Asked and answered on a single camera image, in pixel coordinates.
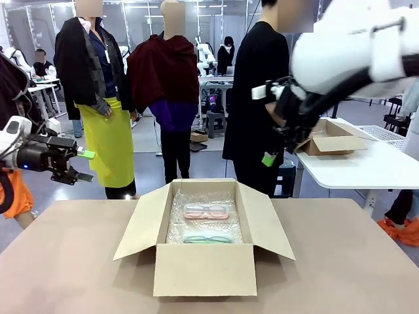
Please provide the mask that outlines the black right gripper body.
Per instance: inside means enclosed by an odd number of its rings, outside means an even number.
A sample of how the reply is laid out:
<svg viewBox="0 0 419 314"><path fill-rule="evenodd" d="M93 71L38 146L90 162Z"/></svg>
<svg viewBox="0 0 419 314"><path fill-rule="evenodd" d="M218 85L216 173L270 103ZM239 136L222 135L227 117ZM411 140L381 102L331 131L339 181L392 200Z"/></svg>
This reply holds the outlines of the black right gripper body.
<svg viewBox="0 0 419 314"><path fill-rule="evenodd" d="M319 99L319 94L306 92L294 84L286 84L276 88L275 96L276 108L274 112L283 120L278 128L283 141L285 130L314 128L315 119L319 118L319 115L313 115L312 110L315 102Z"/></svg>

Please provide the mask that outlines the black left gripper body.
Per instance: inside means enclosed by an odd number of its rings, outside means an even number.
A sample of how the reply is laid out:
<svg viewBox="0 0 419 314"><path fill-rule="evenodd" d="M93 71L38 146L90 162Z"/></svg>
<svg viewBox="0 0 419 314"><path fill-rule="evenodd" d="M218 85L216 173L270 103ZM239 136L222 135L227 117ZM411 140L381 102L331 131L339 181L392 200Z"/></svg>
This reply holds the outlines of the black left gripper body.
<svg viewBox="0 0 419 314"><path fill-rule="evenodd" d="M77 156L77 149L74 139L36 135L17 150L16 165L36 172L66 172L69 159Z"/></svg>

